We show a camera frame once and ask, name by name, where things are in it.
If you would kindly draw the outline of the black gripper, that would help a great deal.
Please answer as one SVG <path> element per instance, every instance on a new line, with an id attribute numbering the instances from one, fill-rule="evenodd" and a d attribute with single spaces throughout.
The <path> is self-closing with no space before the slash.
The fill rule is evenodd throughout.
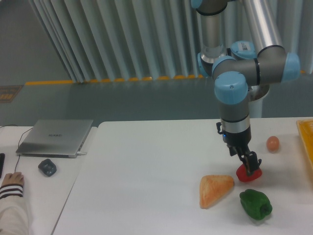
<path id="1" fill-rule="evenodd" d="M 261 159 L 258 159 L 256 152 L 251 151 L 248 147 L 241 148 L 248 145 L 251 140 L 251 129 L 247 128 L 240 133 L 230 133 L 223 130 L 223 141 L 227 144 L 230 156 L 237 155 L 239 160 L 245 165 L 248 173 L 253 173 L 260 169 Z"/>

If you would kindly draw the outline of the striped sleeve forearm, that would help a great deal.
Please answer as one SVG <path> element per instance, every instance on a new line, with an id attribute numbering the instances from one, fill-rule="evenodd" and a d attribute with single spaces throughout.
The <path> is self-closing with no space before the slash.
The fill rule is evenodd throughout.
<path id="1" fill-rule="evenodd" d="M 8 184 L 0 188 L 0 234 L 29 234 L 29 219 L 22 185 Z"/>

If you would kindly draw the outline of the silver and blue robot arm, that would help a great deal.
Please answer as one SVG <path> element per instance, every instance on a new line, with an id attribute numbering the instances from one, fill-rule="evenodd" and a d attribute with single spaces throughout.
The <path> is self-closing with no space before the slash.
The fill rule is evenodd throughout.
<path id="1" fill-rule="evenodd" d="M 246 174 L 260 168 L 261 160 L 251 151 L 248 89 L 295 80 L 300 75 L 300 61 L 295 53 L 285 51 L 270 4 L 266 0 L 242 2 L 255 53 L 249 58 L 226 49 L 223 43 L 222 13 L 225 0 L 193 0 L 191 6 L 201 18 L 203 47 L 198 54 L 199 69 L 203 76 L 214 81 L 220 121 L 216 124 L 231 156 L 237 155 Z"/>

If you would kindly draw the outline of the person's hand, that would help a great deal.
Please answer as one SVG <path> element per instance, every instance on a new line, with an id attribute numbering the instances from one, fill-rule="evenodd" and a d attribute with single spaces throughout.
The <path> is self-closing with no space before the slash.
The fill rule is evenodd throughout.
<path id="1" fill-rule="evenodd" d="M 21 172 L 8 173 L 5 175 L 1 186 L 19 185 L 24 186 L 24 175 Z"/>

